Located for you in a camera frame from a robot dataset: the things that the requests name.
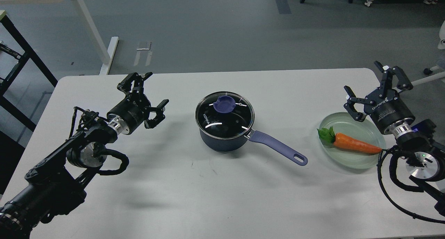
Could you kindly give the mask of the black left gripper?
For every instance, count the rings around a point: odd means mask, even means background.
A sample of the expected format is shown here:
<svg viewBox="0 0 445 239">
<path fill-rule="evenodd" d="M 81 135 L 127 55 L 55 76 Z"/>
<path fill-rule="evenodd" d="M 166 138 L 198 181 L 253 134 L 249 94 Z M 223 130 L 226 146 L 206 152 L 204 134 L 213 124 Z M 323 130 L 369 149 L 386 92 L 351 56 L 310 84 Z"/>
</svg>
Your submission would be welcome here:
<svg viewBox="0 0 445 239">
<path fill-rule="evenodd" d="M 165 106 L 169 99 L 164 99 L 156 107 L 144 94 L 144 82 L 154 73 L 128 74 L 118 85 L 117 89 L 125 94 L 124 100 L 119 102 L 113 109 L 107 112 L 106 118 L 116 120 L 119 123 L 118 131 L 124 135 L 132 134 L 143 122 L 146 129 L 153 129 L 165 120 Z"/>
</svg>

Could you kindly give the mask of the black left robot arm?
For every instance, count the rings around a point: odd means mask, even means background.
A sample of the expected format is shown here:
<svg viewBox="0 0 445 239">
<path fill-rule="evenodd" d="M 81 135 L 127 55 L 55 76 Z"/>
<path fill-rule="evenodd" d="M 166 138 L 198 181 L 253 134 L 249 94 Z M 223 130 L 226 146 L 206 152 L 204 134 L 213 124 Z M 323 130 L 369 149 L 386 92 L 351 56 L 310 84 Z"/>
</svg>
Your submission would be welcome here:
<svg viewBox="0 0 445 239">
<path fill-rule="evenodd" d="M 68 215 L 82 204 L 85 188 L 96 175 L 118 175 L 127 169 L 127 155 L 106 145 L 141 124 L 151 129 L 165 119 L 169 100 L 153 107 L 144 94 L 144 82 L 152 75 L 127 75 L 116 87 L 125 97 L 106 117 L 74 108 L 69 138 L 25 174 L 28 186 L 1 207 L 2 239 L 28 239 L 38 223 Z"/>
</svg>

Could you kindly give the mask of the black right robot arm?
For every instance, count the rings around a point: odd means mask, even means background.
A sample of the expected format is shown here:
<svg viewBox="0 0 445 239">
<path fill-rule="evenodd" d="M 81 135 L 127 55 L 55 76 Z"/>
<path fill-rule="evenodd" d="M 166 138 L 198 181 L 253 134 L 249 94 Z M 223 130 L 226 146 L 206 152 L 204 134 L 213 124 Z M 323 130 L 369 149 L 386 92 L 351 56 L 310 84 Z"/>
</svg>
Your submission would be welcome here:
<svg viewBox="0 0 445 239">
<path fill-rule="evenodd" d="M 385 190 L 381 169 L 385 158 L 390 157 L 388 171 L 393 184 L 407 192 L 427 193 L 436 201 L 435 210 L 444 216 L 444 192 L 431 185 L 444 180 L 444 145 L 433 138 L 436 125 L 430 119 L 413 125 L 415 116 L 400 97 L 412 90 L 413 84 L 400 67 L 383 66 L 379 61 L 374 64 L 382 74 L 380 85 L 364 98 L 345 86 L 348 98 L 344 108 L 353 120 L 363 122 L 369 116 L 381 134 L 395 138 L 396 144 L 380 152 L 377 160 L 377 179 L 388 201 L 415 220 L 444 224 L 443 220 L 402 208 Z"/>
</svg>

